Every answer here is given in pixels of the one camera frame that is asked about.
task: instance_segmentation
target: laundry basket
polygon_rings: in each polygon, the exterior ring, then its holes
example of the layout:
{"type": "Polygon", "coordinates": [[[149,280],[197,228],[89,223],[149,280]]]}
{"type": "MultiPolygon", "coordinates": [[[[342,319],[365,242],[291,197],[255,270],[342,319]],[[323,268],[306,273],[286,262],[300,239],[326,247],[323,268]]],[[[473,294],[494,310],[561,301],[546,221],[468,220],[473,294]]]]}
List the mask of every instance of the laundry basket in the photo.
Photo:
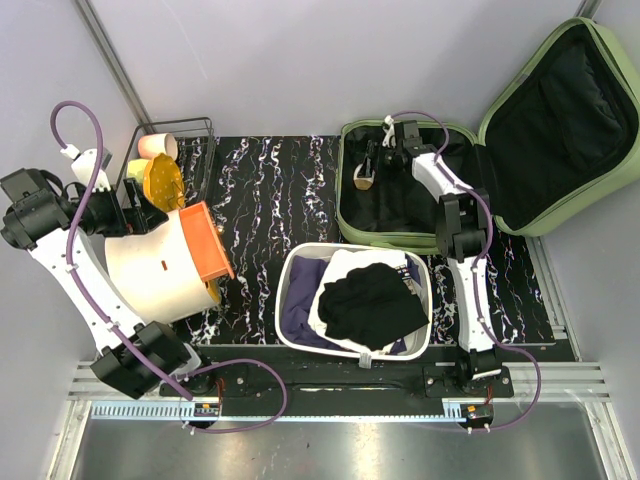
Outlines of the laundry basket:
{"type": "Polygon", "coordinates": [[[280,328],[280,319],[284,310],[284,302],[287,298],[287,292],[289,291],[289,274],[291,273],[291,266],[293,265],[293,259],[295,257],[305,258],[322,258],[329,261],[332,255],[337,250],[348,250],[350,252],[357,252],[360,250],[384,250],[376,247],[366,247],[361,245],[345,245],[340,243],[304,243],[294,248],[287,257],[284,268],[282,269],[282,275],[280,276],[280,283],[278,285],[278,294],[276,296],[276,333],[280,341],[288,347],[295,348],[296,350],[304,350],[305,352],[320,353],[322,355],[333,355],[337,357],[347,358],[359,358],[360,366],[364,368],[371,367],[372,360],[385,360],[395,362],[406,362],[418,358],[424,353],[429,344],[429,338],[431,337],[431,324],[432,324],[432,300],[431,300],[431,283],[429,282],[429,272],[427,266],[417,255],[405,252],[406,255],[411,258],[413,263],[418,266],[420,272],[420,286],[423,289],[424,295],[422,297],[422,303],[424,311],[427,314],[429,322],[424,327],[410,333],[404,337],[404,341],[407,346],[407,350],[398,355],[384,355],[379,353],[358,353],[349,351],[336,351],[318,347],[308,347],[306,345],[299,345],[285,338],[280,328]]]}

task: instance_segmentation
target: green suitcase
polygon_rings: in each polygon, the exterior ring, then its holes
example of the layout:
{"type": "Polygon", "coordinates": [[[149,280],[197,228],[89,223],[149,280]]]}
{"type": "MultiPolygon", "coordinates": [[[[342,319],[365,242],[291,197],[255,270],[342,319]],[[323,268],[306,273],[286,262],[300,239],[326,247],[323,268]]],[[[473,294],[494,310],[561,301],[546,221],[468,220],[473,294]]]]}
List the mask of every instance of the green suitcase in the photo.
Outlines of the green suitcase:
{"type": "MultiPolygon", "coordinates": [[[[488,191],[498,228],[544,235],[640,178],[639,95],[640,77],[615,36],[573,18],[498,97],[477,137],[447,124],[451,141],[443,158],[465,182],[488,191]]],[[[436,123],[419,127],[424,142],[442,143],[436,123]]],[[[436,253],[435,201],[408,170],[385,171],[379,164],[371,190],[353,185],[368,140],[383,136],[381,120],[342,129],[340,230],[351,243],[436,253]]]]}

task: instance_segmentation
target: white basket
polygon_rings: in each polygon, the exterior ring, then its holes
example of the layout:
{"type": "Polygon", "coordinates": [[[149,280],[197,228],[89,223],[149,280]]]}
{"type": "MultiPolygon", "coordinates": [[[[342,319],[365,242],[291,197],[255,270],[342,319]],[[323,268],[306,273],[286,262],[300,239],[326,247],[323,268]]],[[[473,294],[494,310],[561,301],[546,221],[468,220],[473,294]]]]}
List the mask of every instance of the white basket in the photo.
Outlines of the white basket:
{"type": "Polygon", "coordinates": [[[350,252],[357,252],[359,250],[384,250],[382,248],[365,247],[361,245],[345,245],[341,243],[303,243],[291,250],[287,257],[282,274],[280,275],[280,283],[278,285],[278,294],[276,296],[276,333],[282,343],[288,347],[295,348],[296,350],[304,350],[305,352],[320,353],[322,355],[334,355],[337,357],[347,358],[359,358],[360,366],[368,368],[371,366],[371,360],[387,360],[395,362],[406,362],[418,358],[424,353],[429,345],[429,338],[431,337],[431,324],[432,324],[432,300],[431,300],[431,283],[429,282],[429,272],[427,266],[417,255],[405,252],[413,263],[418,266],[420,272],[420,286],[422,287],[425,295],[422,299],[424,311],[427,314],[429,323],[424,327],[410,333],[404,337],[407,350],[398,355],[384,355],[379,353],[373,354],[360,354],[357,352],[340,352],[336,350],[329,350],[326,348],[308,347],[306,345],[299,345],[287,340],[280,330],[280,316],[284,309],[284,301],[287,298],[287,292],[289,291],[289,274],[291,273],[291,265],[295,257],[304,258],[322,258],[329,261],[336,250],[349,250],[350,252]]]}

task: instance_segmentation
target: metal floor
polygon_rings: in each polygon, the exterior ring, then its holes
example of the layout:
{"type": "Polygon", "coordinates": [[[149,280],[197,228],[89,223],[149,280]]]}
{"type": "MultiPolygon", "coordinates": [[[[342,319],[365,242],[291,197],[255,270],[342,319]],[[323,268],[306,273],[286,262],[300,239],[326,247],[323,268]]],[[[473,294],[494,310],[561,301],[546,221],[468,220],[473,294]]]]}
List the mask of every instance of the metal floor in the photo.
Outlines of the metal floor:
{"type": "MultiPolygon", "coordinates": [[[[519,413],[499,404],[494,424],[519,413]]],[[[179,424],[91,420],[74,479],[605,479],[585,411],[539,404],[516,428],[468,437],[411,424],[276,423],[190,436],[179,424]]]]}

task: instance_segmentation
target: marble table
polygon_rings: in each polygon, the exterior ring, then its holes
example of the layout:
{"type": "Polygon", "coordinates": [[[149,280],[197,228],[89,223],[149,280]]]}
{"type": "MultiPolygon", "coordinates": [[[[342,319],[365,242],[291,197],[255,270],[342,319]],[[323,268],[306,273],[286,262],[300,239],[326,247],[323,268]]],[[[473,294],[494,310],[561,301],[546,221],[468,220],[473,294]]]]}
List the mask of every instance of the marble table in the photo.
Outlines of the marble table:
{"type": "MultiPolygon", "coordinates": [[[[222,235],[236,279],[221,281],[223,304],[176,322],[195,344],[275,344],[278,280],[291,249],[305,242],[343,241],[336,222],[339,137],[217,139],[214,168],[194,180],[200,139],[187,139],[179,160],[190,202],[205,198],[222,235]]],[[[440,256],[424,257],[431,272],[431,342],[452,344],[458,314],[453,279],[440,256]]],[[[525,239],[497,232],[488,262],[491,320],[498,338],[553,344],[525,239]]]]}

